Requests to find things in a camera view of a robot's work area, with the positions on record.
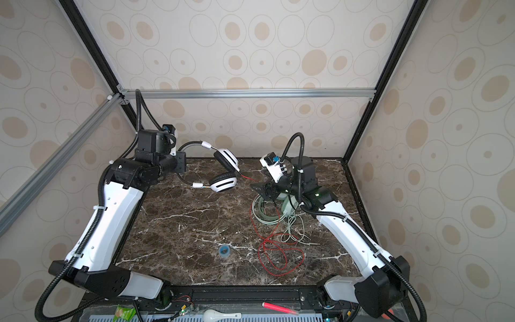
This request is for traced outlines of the white black headphones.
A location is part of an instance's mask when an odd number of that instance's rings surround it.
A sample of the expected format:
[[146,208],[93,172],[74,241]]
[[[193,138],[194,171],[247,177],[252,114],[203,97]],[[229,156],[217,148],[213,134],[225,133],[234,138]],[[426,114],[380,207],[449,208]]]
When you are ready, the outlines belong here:
[[227,148],[216,148],[206,141],[194,140],[184,143],[176,151],[177,156],[182,156],[186,161],[186,150],[192,147],[202,147],[213,153],[213,158],[219,165],[217,174],[214,174],[205,184],[203,182],[191,182],[185,178],[185,173],[179,173],[178,178],[185,185],[193,189],[210,189],[215,193],[229,191],[237,185],[237,174],[240,172],[239,161]]

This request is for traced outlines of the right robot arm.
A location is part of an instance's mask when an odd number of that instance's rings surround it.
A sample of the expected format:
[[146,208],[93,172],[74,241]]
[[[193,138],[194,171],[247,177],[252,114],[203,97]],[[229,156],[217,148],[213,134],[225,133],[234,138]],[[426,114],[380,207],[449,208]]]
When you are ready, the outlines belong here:
[[398,321],[390,309],[408,297],[418,307],[419,320],[426,321],[425,305],[409,281],[410,265],[402,257],[393,257],[359,227],[337,196],[320,186],[315,165],[304,155],[304,135],[294,134],[281,156],[271,152],[260,158],[260,164],[271,175],[268,182],[252,185],[266,201],[275,201],[281,194],[294,197],[306,214],[324,225],[353,258],[361,276],[358,279],[333,276],[322,286],[332,302],[358,304],[369,316],[388,316]]

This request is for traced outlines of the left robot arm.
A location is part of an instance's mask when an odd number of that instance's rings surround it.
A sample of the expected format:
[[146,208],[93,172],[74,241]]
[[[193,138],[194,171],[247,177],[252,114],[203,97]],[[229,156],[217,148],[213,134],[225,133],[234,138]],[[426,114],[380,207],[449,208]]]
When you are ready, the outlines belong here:
[[[148,108],[140,90],[135,92],[137,126],[130,147],[103,171],[97,185],[98,203],[74,248],[64,260],[51,264],[54,279],[40,296],[34,311],[37,321],[63,321],[92,304],[116,298],[147,299],[158,310],[172,304],[170,283],[115,265],[151,186],[169,173],[183,174],[186,154],[176,151],[176,129],[171,124],[156,130],[142,127],[142,112]],[[77,309],[56,317],[44,306],[59,282],[67,281],[96,295]]]

